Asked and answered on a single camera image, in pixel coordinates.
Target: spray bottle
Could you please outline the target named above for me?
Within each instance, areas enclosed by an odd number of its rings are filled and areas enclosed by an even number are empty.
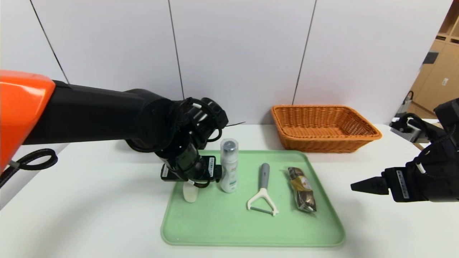
[[[220,187],[227,193],[232,193],[237,188],[238,147],[239,144],[234,139],[223,139],[220,144],[220,163],[223,168]]]

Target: food wrapper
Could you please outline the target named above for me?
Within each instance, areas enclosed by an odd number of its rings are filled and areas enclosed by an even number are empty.
[[[288,168],[288,172],[298,209],[308,213],[316,212],[313,189],[303,171],[299,168]]]

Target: vegetable peeler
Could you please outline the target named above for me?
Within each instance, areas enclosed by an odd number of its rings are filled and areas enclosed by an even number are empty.
[[[254,195],[254,197],[250,198],[250,200],[247,202],[247,209],[248,210],[256,210],[256,211],[259,211],[259,212],[264,212],[264,213],[272,214],[273,216],[275,216],[276,214],[279,213],[279,211],[277,210],[276,206],[274,205],[273,200],[271,200],[271,198],[268,195],[269,164],[263,163],[261,165],[260,179],[261,179],[260,190],[258,191],[258,193],[256,195]],[[260,208],[252,207],[250,205],[252,202],[254,202],[255,200],[257,200],[258,198],[261,198],[261,197],[263,197],[266,200],[266,202],[271,206],[271,208],[273,209],[272,211],[263,210],[263,209],[260,209]]]

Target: bottle cap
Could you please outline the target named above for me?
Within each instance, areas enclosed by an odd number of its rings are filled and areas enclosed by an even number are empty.
[[[220,143],[220,159],[225,162],[235,162],[238,159],[239,143],[234,139],[223,139]]]

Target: wicker basket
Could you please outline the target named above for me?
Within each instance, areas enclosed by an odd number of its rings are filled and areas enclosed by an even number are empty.
[[[346,106],[274,106],[282,145],[302,152],[354,152],[381,133]]]

